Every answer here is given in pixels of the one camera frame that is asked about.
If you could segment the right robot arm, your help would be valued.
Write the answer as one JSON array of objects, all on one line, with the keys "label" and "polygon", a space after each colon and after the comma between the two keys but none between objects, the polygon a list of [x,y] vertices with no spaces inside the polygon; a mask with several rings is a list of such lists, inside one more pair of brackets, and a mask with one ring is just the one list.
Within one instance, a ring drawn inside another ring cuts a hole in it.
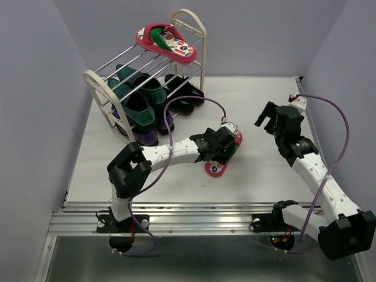
[{"label": "right robot arm", "polygon": [[253,214],[249,229],[255,233],[302,231],[318,242],[324,255],[337,260],[369,250],[375,234],[375,215],[363,211],[342,190],[323,163],[315,144],[301,134],[307,102],[303,98],[287,106],[268,102],[255,122],[274,136],[278,152],[304,180],[322,215],[294,200],[279,201],[269,213]]}]

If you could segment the purple loafer one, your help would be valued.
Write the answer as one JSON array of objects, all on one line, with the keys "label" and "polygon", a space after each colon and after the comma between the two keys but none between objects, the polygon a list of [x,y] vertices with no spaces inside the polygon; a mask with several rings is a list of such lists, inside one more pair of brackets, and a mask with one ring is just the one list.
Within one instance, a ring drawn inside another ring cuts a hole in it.
[{"label": "purple loafer one", "polygon": [[157,121],[157,131],[165,136],[168,135],[168,129],[173,132],[174,131],[174,120],[167,110],[166,113],[163,111],[156,112],[156,121]]},{"label": "purple loafer one", "polygon": [[[119,116],[115,106],[112,105],[111,109],[113,110],[114,116],[117,119],[120,119],[120,116]],[[128,119],[130,126],[132,126],[133,125],[132,119],[129,118],[128,116],[127,116],[127,119]],[[115,126],[123,136],[128,137],[126,131],[121,126],[119,126],[117,123],[115,124]],[[159,140],[157,138],[157,133],[154,130],[150,131],[150,132],[142,132],[138,128],[133,127],[132,132],[133,132],[133,135],[135,137],[135,140],[138,142],[138,144],[140,144],[142,146],[157,146],[159,144]]]}]

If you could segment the pink sandal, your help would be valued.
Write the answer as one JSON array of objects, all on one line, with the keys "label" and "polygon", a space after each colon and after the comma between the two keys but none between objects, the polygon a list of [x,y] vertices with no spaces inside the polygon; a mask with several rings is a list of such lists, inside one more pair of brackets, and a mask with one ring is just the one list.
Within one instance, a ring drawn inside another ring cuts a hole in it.
[{"label": "pink sandal", "polygon": [[138,30],[136,44],[182,65],[188,65],[197,58],[196,49],[171,24],[152,23],[145,26]]},{"label": "pink sandal", "polygon": [[214,159],[210,159],[206,162],[204,168],[209,176],[220,177],[226,171],[231,158],[237,152],[243,140],[243,136],[238,129],[235,131],[234,134],[234,143],[232,143],[228,148],[226,148]]}]

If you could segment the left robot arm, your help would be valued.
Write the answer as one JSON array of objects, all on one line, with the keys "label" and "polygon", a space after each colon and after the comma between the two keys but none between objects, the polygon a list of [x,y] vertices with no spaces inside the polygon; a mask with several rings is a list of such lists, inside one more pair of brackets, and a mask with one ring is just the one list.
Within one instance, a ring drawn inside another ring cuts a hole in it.
[{"label": "left robot arm", "polygon": [[127,144],[107,166],[112,185],[110,224],[117,231],[130,227],[128,204],[142,191],[152,172],[165,171],[168,166],[182,163],[205,162],[209,173],[220,176],[242,139],[237,126],[228,122],[217,130],[208,128],[202,134],[191,135],[172,145]]}]

